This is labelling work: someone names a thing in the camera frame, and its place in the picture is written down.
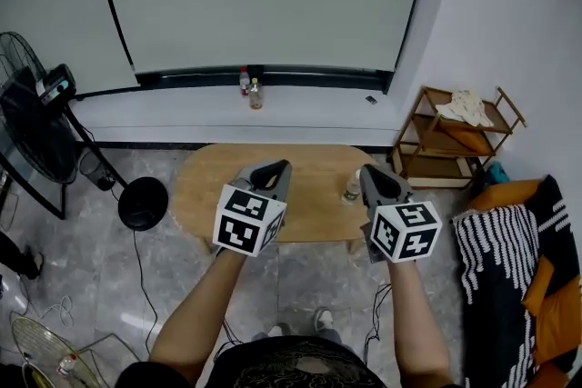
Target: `white wall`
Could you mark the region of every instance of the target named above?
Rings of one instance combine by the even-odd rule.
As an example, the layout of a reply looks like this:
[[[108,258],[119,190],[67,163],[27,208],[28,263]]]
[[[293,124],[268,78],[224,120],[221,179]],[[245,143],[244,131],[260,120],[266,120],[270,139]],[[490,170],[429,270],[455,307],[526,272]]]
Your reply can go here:
[[[269,86],[264,95],[261,110],[238,86],[101,95],[72,108],[102,141],[388,145],[396,135],[378,91]]]
[[[107,0],[0,0],[0,31],[23,35],[47,69],[68,64],[79,93],[136,86]]]
[[[429,26],[429,39],[419,62],[422,46],[406,49],[390,96],[404,119],[422,84],[474,88],[486,98],[502,86],[529,127],[508,140],[501,161],[515,179],[554,175],[575,231],[582,225],[580,1],[441,0],[432,25],[422,17],[424,25],[413,25]]]

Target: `water bottle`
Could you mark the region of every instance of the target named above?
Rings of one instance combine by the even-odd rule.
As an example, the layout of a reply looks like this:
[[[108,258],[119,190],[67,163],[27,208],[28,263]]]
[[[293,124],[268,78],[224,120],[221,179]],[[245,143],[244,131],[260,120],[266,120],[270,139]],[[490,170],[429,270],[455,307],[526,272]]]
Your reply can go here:
[[[351,205],[362,192],[362,187],[360,186],[360,171],[356,170],[354,174],[350,177],[346,184],[346,190],[342,194],[342,203],[344,205]]]
[[[263,108],[263,86],[256,78],[253,78],[251,87],[248,88],[248,97],[253,110]]]
[[[63,357],[63,359],[61,359],[61,362],[58,363],[56,371],[63,378],[68,378],[73,369],[75,369],[76,363],[76,356],[72,353],[67,354],[65,357]]]
[[[240,77],[238,78],[238,83],[240,84],[240,94],[248,95],[248,86],[251,84],[251,78],[248,76],[246,66],[240,69]]]

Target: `oval wooden table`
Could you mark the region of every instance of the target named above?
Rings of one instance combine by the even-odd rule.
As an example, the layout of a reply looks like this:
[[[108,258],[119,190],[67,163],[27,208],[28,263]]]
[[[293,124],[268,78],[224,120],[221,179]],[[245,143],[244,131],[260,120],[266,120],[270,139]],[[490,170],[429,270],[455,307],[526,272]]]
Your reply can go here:
[[[368,222],[361,200],[343,205],[352,173],[376,162],[349,145],[212,144],[193,153],[177,177],[172,212],[210,253],[216,206],[223,185],[246,165],[287,159],[293,165],[285,225],[279,243],[347,241],[353,252]]]

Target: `pants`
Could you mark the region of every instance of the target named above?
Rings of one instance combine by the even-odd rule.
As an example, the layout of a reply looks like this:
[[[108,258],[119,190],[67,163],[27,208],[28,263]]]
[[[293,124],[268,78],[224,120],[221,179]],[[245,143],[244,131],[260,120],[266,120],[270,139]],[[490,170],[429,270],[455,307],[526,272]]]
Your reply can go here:
[[[26,388],[25,380],[22,377],[22,368],[17,365],[0,363],[0,380],[2,380],[3,386]]]
[[[340,346],[344,346],[345,348],[347,348],[351,352],[354,351],[352,348],[350,348],[349,346],[346,346],[345,344],[342,343],[342,339],[336,330],[330,330],[329,328],[324,328],[322,330],[319,330],[319,332],[316,332],[316,334],[314,334],[314,336],[317,336],[318,338],[323,338],[324,340],[328,340],[328,341],[335,343],[335,344],[339,344]],[[269,337],[269,335],[266,333],[258,333],[255,336],[253,336],[253,339],[251,341],[264,340],[265,338],[268,338],[268,337]]]
[[[30,280],[39,275],[33,258],[22,254],[18,246],[2,232],[0,232],[0,264],[4,264],[19,275],[25,275]]]

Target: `black round base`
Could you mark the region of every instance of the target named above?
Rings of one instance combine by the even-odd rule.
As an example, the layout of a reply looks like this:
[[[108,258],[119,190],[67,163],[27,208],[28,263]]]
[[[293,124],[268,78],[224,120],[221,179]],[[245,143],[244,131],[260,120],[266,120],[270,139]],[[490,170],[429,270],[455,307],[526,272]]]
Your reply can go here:
[[[119,198],[117,211],[124,225],[137,232],[154,228],[166,214],[166,187],[145,176],[132,181]]]

